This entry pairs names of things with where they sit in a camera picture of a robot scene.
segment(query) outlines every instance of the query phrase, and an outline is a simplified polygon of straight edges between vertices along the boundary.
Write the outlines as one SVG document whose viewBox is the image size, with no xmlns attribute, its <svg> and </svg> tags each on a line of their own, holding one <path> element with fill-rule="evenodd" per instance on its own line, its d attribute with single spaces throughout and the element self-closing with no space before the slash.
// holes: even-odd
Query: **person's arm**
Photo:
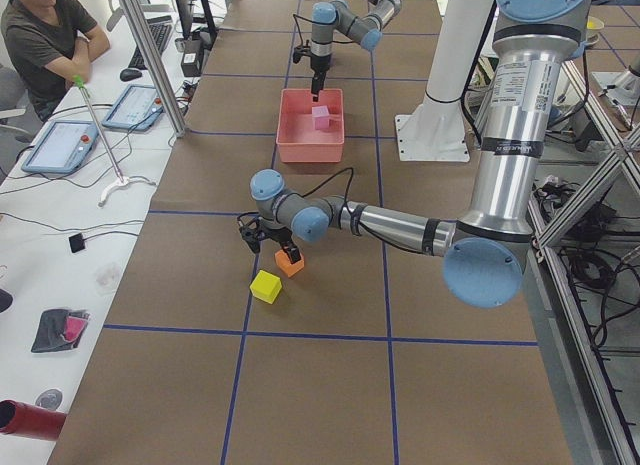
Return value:
<svg viewBox="0 0 640 465">
<path fill-rule="evenodd" d="M 91 78 L 91 61 L 89 60 L 89 43 L 84 38 L 76 38 L 73 58 L 58 57 L 47 63 L 45 68 L 73 83 L 76 75 L 85 82 Z"/>
<path fill-rule="evenodd" d="M 89 60 L 92 62 L 111 47 L 107 34 L 104 33 L 104 30 L 99 25 L 93 27 L 84 35 L 89 39 Z"/>
</svg>

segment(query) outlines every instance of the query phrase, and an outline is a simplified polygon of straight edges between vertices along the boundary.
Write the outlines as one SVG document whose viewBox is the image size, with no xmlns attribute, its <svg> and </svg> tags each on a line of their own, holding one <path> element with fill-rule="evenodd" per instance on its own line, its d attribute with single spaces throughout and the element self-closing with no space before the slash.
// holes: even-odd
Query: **blue cap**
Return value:
<svg viewBox="0 0 640 465">
<path fill-rule="evenodd" d="M 336 7 L 328 2 L 316 3 L 313 6 L 313 21 L 318 23 L 333 23 L 336 21 Z"/>
<path fill-rule="evenodd" d="M 369 30 L 367 34 L 362 38 L 360 46 L 369 52 L 372 52 L 378 42 L 382 39 L 382 32 L 377 28 Z"/>
<path fill-rule="evenodd" d="M 269 200 L 284 188 L 284 179 L 275 170 L 260 170 L 251 178 L 251 196 L 254 200 Z"/>
<path fill-rule="evenodd" d="M 584 0 L 496 0 L 500 13 L 523 23 L 553 20 L 579 6 Z"/>
<path fill-rule="evenodd" d="M 291 231 L 305 242 L 322 238 L 329 228 L 329 217 L 318 207 L 307 207 L 296 213 L 291 220 Z"/>
<path fill-rule="evenodd" d="M 511 250 L 480 237 L 462 239 L 447 250 L 442 272 L 451 293 L 480 308 L 508 302 L 522 285 L 522 268 Z"/>
</svg>

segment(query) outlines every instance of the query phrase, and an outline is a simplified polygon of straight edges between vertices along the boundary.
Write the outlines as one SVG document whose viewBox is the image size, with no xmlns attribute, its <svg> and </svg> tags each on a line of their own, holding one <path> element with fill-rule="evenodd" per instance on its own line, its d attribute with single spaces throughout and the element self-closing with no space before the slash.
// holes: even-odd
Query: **pink cube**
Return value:
<svg viewBox="0 0 640 465">
<path fill-rule="evenodd" d="M 315 130 L 329 128 L 329 108 L 326 105 L 311 107 L 311 117 L 313 118 L 313 128 Z"/>
</svg>

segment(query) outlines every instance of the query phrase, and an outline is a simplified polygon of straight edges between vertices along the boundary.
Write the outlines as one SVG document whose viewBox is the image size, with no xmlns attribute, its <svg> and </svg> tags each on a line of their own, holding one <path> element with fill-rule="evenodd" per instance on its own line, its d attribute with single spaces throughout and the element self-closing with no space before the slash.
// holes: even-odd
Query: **power adapter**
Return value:
<svg viewBox="0 0 640 465">
<path fill-rule="evenodd" d="M 71 253 L 78 253 L 80 250 L 84 250 L 84 237 L 81 233 L 76 233 L 69 237 L 69 246 L 71 247 Z"/>
</svg>

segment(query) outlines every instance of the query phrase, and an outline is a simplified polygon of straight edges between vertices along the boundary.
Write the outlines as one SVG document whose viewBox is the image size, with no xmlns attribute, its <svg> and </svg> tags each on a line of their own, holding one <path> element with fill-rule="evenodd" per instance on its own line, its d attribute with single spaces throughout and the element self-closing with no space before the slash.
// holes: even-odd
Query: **yellow cube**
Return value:
<svg viewBox="0 0 640 465">
<path fill-rule="evenodd" d="M 249 286 L 254 297 L 267 303 L 273 303 L 282 290 L 280 277 L 260 270 Z"/>
</svg>

